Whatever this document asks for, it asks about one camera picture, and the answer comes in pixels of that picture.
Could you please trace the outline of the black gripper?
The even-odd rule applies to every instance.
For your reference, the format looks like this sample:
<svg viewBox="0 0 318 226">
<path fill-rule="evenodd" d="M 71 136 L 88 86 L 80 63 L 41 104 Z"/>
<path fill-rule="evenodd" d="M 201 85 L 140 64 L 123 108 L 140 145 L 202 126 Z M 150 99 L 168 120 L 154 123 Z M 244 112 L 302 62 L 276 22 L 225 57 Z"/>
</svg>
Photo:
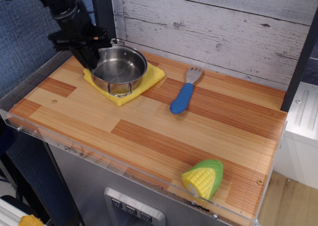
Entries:
<svg viewBox="0 0 318 226">
<path fill-rule="evenodd" d="M 70 50 L 83 67 L 94 70 L 100 59 L 98 48 L 111 47 L 106 29 L 92 24 L 84 11 L 53 15 L 60 31 L 48 36 L 58 51 Z"/>
</svg>

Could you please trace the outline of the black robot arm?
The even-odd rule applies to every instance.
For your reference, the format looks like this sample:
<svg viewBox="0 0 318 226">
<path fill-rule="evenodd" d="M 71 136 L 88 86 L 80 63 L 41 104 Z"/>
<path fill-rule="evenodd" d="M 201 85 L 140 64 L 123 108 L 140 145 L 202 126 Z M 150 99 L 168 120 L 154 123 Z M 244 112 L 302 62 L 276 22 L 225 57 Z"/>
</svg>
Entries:
<svg viewBox="0 0 318 226">
<path fill-rule="evenodd" d="M 40 0 L 48 7 L 60 31 L 48 39 L 57 51 L 70 51 L 87 69 L 96 69 L 100 60 L 99 50 L 111 47 L 105 28 L 93 24 L 83 0 Z"/>
</svg>

